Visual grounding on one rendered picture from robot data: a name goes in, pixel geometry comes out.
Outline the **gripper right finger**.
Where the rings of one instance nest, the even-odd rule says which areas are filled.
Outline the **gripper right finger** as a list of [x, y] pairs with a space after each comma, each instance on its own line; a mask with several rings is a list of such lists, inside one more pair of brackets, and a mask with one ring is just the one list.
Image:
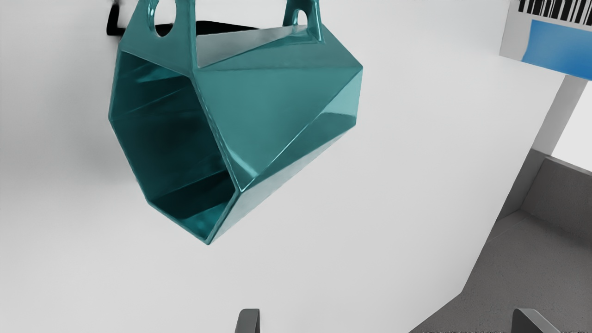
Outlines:
[[561, 333], [533, 308], [516, 308], [512, 312], [512, 333]]

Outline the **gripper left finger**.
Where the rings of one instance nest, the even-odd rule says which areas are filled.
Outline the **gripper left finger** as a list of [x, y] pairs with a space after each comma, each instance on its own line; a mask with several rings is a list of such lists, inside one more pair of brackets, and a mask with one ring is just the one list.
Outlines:
[[258, 308], [241, 310], [234, 333], [260, 333], [260, 310]]

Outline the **teal faceted mug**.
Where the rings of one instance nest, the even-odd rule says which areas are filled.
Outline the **teal faceted mug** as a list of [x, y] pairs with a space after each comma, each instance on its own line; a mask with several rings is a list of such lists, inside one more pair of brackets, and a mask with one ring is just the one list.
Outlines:
[[138, 0], [118, 45], [109, 121], [150, 206], [211, 244], [357, 122], [363, 66], [287, 0], [283, 25], [200, 27]]

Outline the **white blue carton with barcode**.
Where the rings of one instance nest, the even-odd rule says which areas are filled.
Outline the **white blue carton with barcode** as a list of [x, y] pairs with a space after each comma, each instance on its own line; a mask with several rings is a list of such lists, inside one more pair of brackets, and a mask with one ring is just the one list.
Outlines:
[[510, 0], [499, 55], [592, 81], [592, 0]]

